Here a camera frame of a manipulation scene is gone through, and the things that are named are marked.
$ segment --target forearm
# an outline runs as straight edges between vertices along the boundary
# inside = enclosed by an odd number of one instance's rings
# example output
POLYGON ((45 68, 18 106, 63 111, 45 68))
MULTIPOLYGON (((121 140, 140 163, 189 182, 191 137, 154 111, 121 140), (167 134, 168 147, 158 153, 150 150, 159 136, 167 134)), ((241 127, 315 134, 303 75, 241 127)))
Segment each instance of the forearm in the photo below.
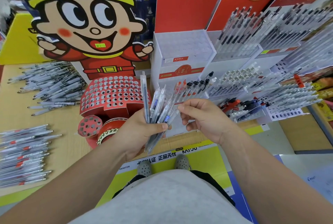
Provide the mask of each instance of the forearm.
POLYGON ((333 206, 238 126, 221 146, 259 223, 331 223, 333 206))
POLYGON ((125 162, 111 139, 0 217, 0 223, 68 223, 93 209, 125 162))

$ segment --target tile floor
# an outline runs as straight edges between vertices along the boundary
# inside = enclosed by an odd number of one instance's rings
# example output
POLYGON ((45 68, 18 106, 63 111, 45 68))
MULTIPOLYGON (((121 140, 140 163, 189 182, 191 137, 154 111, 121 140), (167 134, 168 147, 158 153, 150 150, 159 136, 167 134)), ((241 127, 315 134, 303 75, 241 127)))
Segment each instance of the tile floor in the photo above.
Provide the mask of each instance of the tile floor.
MULTIPOLYGON (((333 164, 333 154, 296 155, 280 124, 278 122, 270 123, 269 128, 268 131, 253 135, 252 138, 273 155, 280 155, 283 163, 298 176, 304 178, 313 170, 333 164)), ((227 171, 230 171, 228 159, 221 148, 220 152, 227 171)), ((14 205, 0 207, 0 215, 14 205)))

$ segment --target cartoon face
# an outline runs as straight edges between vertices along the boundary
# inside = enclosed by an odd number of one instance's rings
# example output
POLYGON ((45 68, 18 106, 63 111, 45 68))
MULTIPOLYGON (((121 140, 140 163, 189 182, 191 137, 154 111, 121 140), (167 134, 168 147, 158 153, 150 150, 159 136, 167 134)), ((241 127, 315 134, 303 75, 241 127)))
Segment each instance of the cartoon face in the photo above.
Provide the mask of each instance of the cartoon face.
POLYGON ((111 0, 55 0, 45 4, 44 14, 33 23, 41 34, 88 54, 118 53, 144 31, 130 8, 111 0))

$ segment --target cartoon hand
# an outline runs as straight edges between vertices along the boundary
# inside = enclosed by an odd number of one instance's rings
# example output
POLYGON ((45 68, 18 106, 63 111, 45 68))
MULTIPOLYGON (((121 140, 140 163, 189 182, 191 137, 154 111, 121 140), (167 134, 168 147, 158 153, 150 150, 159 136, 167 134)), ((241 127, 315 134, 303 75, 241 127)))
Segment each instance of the cartoon hand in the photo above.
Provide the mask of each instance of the cartoon hand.
POLYGON ((154 46, 152 44, 148 44, 145 46, 141 52, 137 53, 138 57, 144 57, 145 55, 151 53, 154 50, 154 46))
POLYGON ((44 38, 38 37, 37 44, 44 50, 52 51, 55 54, 60 54, 60 55, 64 54, 64 51, 58 50, 54 44, 50 43, 49 41, 46 41, 44 38))

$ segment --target cartoon mouth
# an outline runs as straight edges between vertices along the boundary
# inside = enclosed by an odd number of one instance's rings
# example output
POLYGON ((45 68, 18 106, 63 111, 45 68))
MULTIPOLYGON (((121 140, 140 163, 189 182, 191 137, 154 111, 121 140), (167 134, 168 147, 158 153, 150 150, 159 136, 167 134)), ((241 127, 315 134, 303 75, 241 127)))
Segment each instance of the cartoon mouth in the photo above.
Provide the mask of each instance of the cartoon mouth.
POLYGON ((79 33, 73 32, 75 35, 83 39, 91 48, 97 51, 107 51, 110 50, 113 46, 113 40, 116 36, 117 32, 115 31, 110 36, 102 38, 102 39, 93 39, 90 37, 85 37, 79 33))

